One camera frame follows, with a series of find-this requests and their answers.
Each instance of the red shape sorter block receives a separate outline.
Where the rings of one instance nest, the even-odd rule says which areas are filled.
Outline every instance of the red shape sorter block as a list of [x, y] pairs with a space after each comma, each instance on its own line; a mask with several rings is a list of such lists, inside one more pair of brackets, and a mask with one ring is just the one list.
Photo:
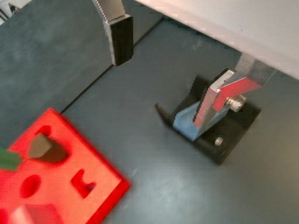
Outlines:
[[[39, 133], [57, 141], [68, 152], [68, 157], [57, 164], [27, 157]], [[19, 152], [24, 161], [17, 171], [0, 170], [0, 223], [12, 223], [11, 219], [15, 223], [15, 219], [20, 219], [20, 223], [27, 224], [29, 221], [17, 217], [31, 214], [51, 217], [41, 223], [100, 223], [129, 183], [52, 108], [15, 141], [9, 151]], [[47, 213], [47, 207], [55, 212]]]

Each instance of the dark brown shape piece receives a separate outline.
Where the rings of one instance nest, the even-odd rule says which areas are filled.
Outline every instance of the dark brown shape piece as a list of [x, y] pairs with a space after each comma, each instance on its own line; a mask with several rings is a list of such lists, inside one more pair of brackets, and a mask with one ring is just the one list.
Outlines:
[[39, 134], [32, 140], [28, 158], [55, 164], [65, 159], [67, 151], [61, 145], [44, 134]]

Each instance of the dark gray surface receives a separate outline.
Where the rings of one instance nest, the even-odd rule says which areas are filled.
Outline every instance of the dark gray surface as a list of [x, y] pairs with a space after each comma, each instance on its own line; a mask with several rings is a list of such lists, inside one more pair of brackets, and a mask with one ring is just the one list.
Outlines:
[[65, 115], [132, 188], [104, 223], [296, 224], [299, 221], [299, 83], [278, 73], [247, 94], [262, 113], [216, 166], [164, 126], [197, 73], [212, 79], [239, 53], [163, 22]]
[[[133, 0], [124, 2], [137, 41], [161, 16]], [[33, 0], [1, 25], [0, 43], [0, 142], [7, 147], [48, 107], [67, 107], [111, 66], [111, 56], [91, 0]]]

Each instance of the silver metal bracket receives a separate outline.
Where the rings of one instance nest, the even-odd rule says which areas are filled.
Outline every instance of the silver metal bracket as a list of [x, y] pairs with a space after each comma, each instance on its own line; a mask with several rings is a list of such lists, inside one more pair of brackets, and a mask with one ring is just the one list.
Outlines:
[[197, 76], [189, 94], [171, 114], [160, 104], [156, 103], [155, 107], [167, 126], [188, 140], [212, 161], [220, 164], [247, 133], [260, 110], [251, 102], [247, 102], [240, 109], [240, 113], [225, 109], [213, 116], [203, 129], [197, 129], [193, 126], [192, 118], [196, 114], [204, 89], [209, 86], [209, 82]]
[[209, 85], [193, 117], [193, 125], [203, 129], [225, 108], [237, 112], [246, 103], [244, 93], [262, 88], [276, 70], [251, 56], [242, 54], [236, 72], [224, 71]]

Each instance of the white panel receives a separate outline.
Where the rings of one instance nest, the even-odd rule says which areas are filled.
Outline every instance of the white panel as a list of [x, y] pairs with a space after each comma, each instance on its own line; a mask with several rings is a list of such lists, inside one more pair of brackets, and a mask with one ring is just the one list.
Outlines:
[[8, 0], [8, 3], [15, 5], [16, 7], [19, 7], [21, 9], [31, 1], [32, 0]]
[[299, 79], [299, 1], [136, 1]]

